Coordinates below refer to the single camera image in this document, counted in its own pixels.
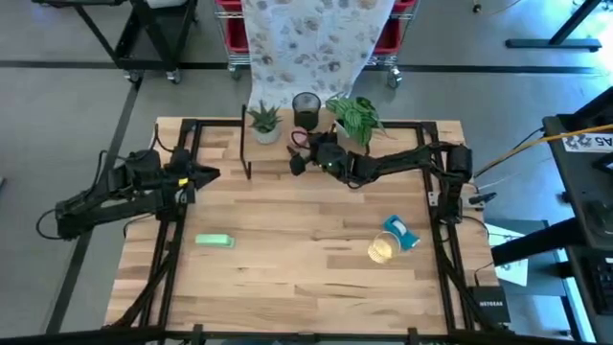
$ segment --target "black box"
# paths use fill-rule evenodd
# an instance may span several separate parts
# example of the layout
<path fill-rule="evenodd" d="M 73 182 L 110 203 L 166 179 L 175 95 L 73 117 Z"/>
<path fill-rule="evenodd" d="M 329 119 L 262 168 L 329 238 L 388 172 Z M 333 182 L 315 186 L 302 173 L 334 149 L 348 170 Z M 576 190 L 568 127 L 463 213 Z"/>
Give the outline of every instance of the black box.
<path fill-rule="evenodd" d="M 510 323 L 505 291 L 501 287 L 471 287 L 470 293 L 492 323 Z"/>

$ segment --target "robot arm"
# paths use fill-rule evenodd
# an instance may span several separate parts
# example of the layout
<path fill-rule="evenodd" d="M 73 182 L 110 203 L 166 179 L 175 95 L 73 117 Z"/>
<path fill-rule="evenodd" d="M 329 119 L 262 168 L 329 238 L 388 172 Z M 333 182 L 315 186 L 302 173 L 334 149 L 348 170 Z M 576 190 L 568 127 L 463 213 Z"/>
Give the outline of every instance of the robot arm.
<path fill-rule="evenodd" d="M 472 176 L 472 151 L 467 147 L 434 143 L 376 158 L 345 152 L 336 144 L 335 133 L 311 134 L 308 143 L 307 158 L 288 148 L 292 153 L 290 168 L 294 175 L 301 174 L 307 162 L 313 162 L 348 187 L 357 189 L 386 174 L 426 168 L 443 183 L 439 193 L 440 221 L 462 221 L 462 186 Z M 433 161 L 433 154 L 442 151 L 447 153 L 445 167 L 439 167 Z"/>
<path fill-rule="evenodd" d="M 114 220 L 147 213 L 172 217 L 177 198 L 185 196 L 193 203 L 195 191 L 219 175 L 218 169 L 192 162 L 186 149 L 174 148 L 163 168 L 156 150 L 132 153 L 95 186 L 56 204 L 57 234 L 72 240 Z"/>

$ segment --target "concrete floor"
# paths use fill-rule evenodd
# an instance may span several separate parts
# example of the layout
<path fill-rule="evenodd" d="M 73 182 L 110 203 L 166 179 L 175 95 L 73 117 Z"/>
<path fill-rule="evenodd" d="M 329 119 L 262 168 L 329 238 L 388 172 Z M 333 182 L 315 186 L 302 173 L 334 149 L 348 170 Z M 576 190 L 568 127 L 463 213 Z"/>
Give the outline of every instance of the concrete floor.
<path fill-rule="evenodd" d="M 492 10 L 505 4 L 484 3 Z M 540 127 L 542 117 L 573 112 L 611 85 L 605 69 L 613 40 L 596 54 L 504 48 L 507 38 L 552 34 L 569 16 L 571 0 L 553 3 L 525 0 L 497 16 L 474 16 L 469 1 L 423 1 L 400 63 L 586 66 L 602 68 L 601 75 L 405 73 L 400 88 L 391 90 L 384 86 L 385 73 L 366 72 L 353 94 L 371 99 L 384 118 L 462 121 L 474 149 L 474 165 L 480 167 Z M 115 42 L 129 6 L 88 11 Z M 201 1 L 198 11 L 202 24 L 191 33 L 185 60 L 224 61 L 208 1 Z M 596 18 L 576 35 L 607 38 L 610 31 Z M 23 0 L 0 4 L 0 47 L 0 60 L 108 60 L 74 11 Z M 250 84 L 247 74 L 236 82 L 226 71 L 184 71 L 178 86 L 160 73 L 148 73 L 122 152 L 145 147 L 159 116 L 238 116 Z M 44 241 L 34 223 L 57 200 L 91 183 L 96 155 L 108 146 L 128 88 L 118 70 L 0 68 L 0 175 L 7 178 L 0 190 L 0 337 L 43 332 L 72 243 Z M 494 126 L 504 130 L 494 132 Z M 491 188 L 499 196 L 488 206 L 487 216 L 549 221 L 570 217 L 572 211 L 556 200 L 562 186 L 553 161 L 538 163 L 549 156 L 546 146 L 537 147 L 480 178 L 477 182 L 485 185 L 522 172 Z M 54 229 L 50 221 L 43 225 Z M 94 232 L 65 331 L 102 324 L 123 245 L 122 226 L 112 223 Z M 517 319 L 514 328 L 538 334 L 538 324 L 528 316 Z"/>

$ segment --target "green sponge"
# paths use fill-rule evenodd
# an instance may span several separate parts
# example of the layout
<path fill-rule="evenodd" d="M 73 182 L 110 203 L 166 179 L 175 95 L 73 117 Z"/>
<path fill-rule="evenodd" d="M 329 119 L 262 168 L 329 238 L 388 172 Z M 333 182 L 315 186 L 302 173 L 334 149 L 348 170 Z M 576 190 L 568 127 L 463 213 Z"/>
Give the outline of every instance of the green sponge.
<path fill-rule="evenodd" d="M 225 234 L 199 234 L 195 236 L 195 243 L 220 248 L 234 248 L 234 238 Z"/>

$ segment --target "wooden tabletop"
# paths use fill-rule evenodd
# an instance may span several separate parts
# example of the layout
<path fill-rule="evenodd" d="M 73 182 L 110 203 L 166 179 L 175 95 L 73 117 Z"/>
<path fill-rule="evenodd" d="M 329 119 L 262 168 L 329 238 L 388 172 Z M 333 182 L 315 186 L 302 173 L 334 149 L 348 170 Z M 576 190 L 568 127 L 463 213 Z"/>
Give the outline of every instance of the wooden tabletop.
<path fill-rule="evenodd" d="M 250 127 L 253 124 L 253 118 L 247 115 L 245 118 L 245 148 L 244 158 L 248 162 L 270 162 L 288 160 L 287 144 L 294 126 L 294 111 L 292 109 L 279 109 L 277 115 L 281 118 L 279 126 L 281 126 L 281 137 L 276 142 L 269 145 L 262 145 L 256 141 L 253 135 L 253 129 Z M 322 108 L 319 110 L 319 122 L 313 131 L 328 131 L 334 123 L 334 114 L 329 110 Z M 352 150 L 357 153 L 364 153 L 355 142 L 343 140 L 339 136 L 339 144 L 345 150 Z"/>
<path fill-rule="evenodd" d="M 167 146 L 176 143 L 180 123 L 158 119 Z M 459 122 L 438 126 L 441 140 L 464 141 Z M 420 172 L 383 176 L 355 191 L 315 169 L 293 176 L 286 157 L 254 163 L 249 181 L 238 160 L 239 131 L 203 130 L 198 161 L 219 168 L 221 177 L 188 209 L 169 330 L 189 331 L 200 323 L 211 332 L 406 334 L 416 327 L 421 334 L 446 333 Z M 374 136 L 373 156 L 416 145 L 412 129 L 389 129 L 388 135 Z M 161 155 L 168 161 L 167 153 Z M 399 215 L 421 241 L 388 264 L 375 264 L 367 247 L 390 215 Z M 121 316 L 145 286 L 157 227 L 153 218 L 129 227 L 106 322 Z M 195 236 L 206 233 L 228 234 L 236 246 L 196 245 Z M 458 225 L 458 237 L 472 284 L 474 270 L 491 262 L 487 236 L 467 219 Z M 479 271 L 479 280 L 496 285 L 493 267 Z"/>

